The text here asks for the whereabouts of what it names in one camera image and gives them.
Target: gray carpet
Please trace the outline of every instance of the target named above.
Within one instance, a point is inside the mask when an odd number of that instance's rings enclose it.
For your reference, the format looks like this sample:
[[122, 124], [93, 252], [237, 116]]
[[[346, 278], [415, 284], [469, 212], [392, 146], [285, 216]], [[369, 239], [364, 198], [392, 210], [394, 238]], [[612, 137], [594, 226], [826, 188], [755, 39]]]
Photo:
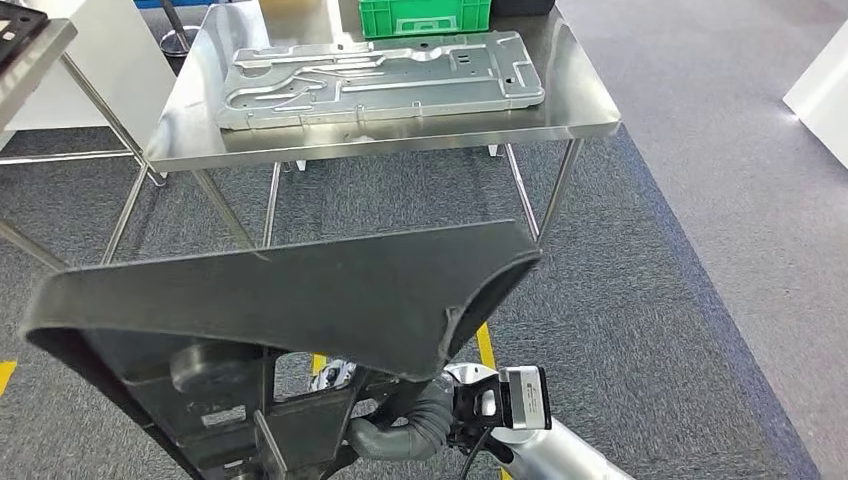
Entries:
[[[4, 154], [109, 141], [103, 130], [22, 133]], [[517, 146], [537, 210], [563, 148]], [[544, 365], [555, 415], [637, 478], [814, 477], [779, 405], [761, 415], [758, 405], [773, 400], [767, 384], [758, 397], [739, 376], [724, 330], [717, 333], [693, 290], [687, 272], [700, 268], [697, 259], [681, 260], [680, 244], [669, 240], [668, 222], [676, 223], [657, 209], [662, 199], [641, 162], [624, 129], [586, 145], [543, 262], [491, 319], [496, 357]], [[133, 170], [126, 159], [0, 169], [0, 215], [73, 263], [94, 263]], [[214, 172], [255, 238], [269, 176], [270, 167]], [[274, 243], [499, 218], [521, 218], [520, 210], [505, 161], [484, 148], [318, 161], [282, 178]], [[145, 187], [118, 257], [231, 249], [183, 173], [164, 189]], [[0, 478], [183, 478], [116, 407], [17, 338], [27, 298], [45, 273], [0, 243], [0, 352], [19, 362], [0, 397]], [[722, 328], [735, 331], [732, 322]], [[461, 357], [476, 358], [474, 347]], [[735, 347], [747, 354], [744, 344]], [[301, 389], [307, 359], [290, 366], [300, 378], [281, 388]], [[759, 375], [755, 365], [752, 372]], [[788, 456], [774, 441], [768, 422], [775, 419], [794, 448]], [[471, 478], [496, 478], [484, 457]], [[460, 461], [445, 452], [424, 464], [359, 462], [340, 478], [453, 478]]]
[[848, 170], [782, 102], [848, 0], [557, 3], [822, 475], [848, 478]]

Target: white wall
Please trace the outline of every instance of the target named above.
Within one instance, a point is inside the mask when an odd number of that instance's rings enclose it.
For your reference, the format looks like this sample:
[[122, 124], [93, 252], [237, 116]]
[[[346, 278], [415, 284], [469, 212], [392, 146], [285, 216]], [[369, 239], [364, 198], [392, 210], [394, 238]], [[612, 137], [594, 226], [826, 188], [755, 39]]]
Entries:
[[848, 22], [836, 32], [783, 101], [848, 166]]

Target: metal panel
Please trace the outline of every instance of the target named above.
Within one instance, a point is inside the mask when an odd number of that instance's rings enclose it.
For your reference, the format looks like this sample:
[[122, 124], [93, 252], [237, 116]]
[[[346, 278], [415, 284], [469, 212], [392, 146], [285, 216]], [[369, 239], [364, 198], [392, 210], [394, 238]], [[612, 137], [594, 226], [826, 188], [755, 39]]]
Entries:
[[545, 98], [516, 32], [239, 50], [221, 128], [288, 127], [526, 108]]

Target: stainless steel table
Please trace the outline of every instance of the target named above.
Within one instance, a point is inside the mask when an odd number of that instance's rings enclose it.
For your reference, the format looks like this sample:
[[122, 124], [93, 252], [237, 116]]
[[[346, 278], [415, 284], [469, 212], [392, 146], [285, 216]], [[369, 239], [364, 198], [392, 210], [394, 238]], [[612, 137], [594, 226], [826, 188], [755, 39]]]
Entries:
[[[141, 148], [112, 112], [103, 97], [83, 75], [74, 61], [65, 53], [65, 48], [76, 37], [77, 30], [66, 19], [53, 19], [36, 37], [21, 50], [18, 55], [0, 73], [0, 129], [15, 116], [24, 101], [36, 89], [41, 79], [54, 63], [61, 62], [71, 78], [88, 96], [98, 111], [103, 114], [115, 135], [126, 150], [106, 152], [61, 153], [35, 157], [2, 157], [0, 165], [41, 163], [92, 158], [110, 158], [114, 156], [132, 156], [139, 165], [139, 173], [130, 189], [129, 196], [112, 232], [112, 237], [103, 253], [102, 263], [109, 263], [115, 255], [118, 244], [124, 234], [127, 222], [135, 207], [145, 176], [156, 185], [164, 185], [164, 178], [155, 173], [144, 159]], [[0, 236], [25, 250], [30, 255], [54, 270], [62, 270], [67, 265], [53, 253], [42, 247], [7, 221], [0, 219]]]
[[[339, 49], [362, 38], [356, 0], [286, 2], [264, 12], [256, 0], [210, 7], [145, 153], [159, 172], [192, 170], [242, 246], [248, 234], [203, 170], [274, 163], [264, 239], [270, 240], [280, 162], [372, 155], [406, 150], [503, 144], [533, 236], [544, 239], [562, 200], [581, 140], [613, 133], [621, 115], [571, 29], [554, 9], [547, 17], [494, 19], [492, 29], [518, 31], [546, 89], [537, 107], [441, 117], [359, 123], [306, 124], [260, 130], [221, 130], [227, 66], [236, 50], [310, 43]], [[420, 41], [426, 43], [426, 37]], [[548, 208], [537, 227], [510, 143], [568, 140]]]

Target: table top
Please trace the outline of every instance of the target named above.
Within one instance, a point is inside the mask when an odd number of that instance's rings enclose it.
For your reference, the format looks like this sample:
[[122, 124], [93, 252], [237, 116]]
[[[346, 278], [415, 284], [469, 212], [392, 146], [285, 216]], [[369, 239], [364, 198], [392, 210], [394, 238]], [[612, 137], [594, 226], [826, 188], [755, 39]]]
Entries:
[[69, 20], [54, 19], [0, 73], [0, 130], [18, 113], [53, 63], [77, 36]]
[[546, 90], [541, 105], [505, 112], [221, 130], [215, 112], [236, 50], [364, 41], [356, 0], [279, 5], [279, 11], [265, 5], [264, 12], [256, 0], [210, 7], [145, 149], [156, 170], [587, 138], [608, 135], [620, 123], [615, 103], [555, 8], [547, 17], [491, 22], [492, 30], [521, 34]]

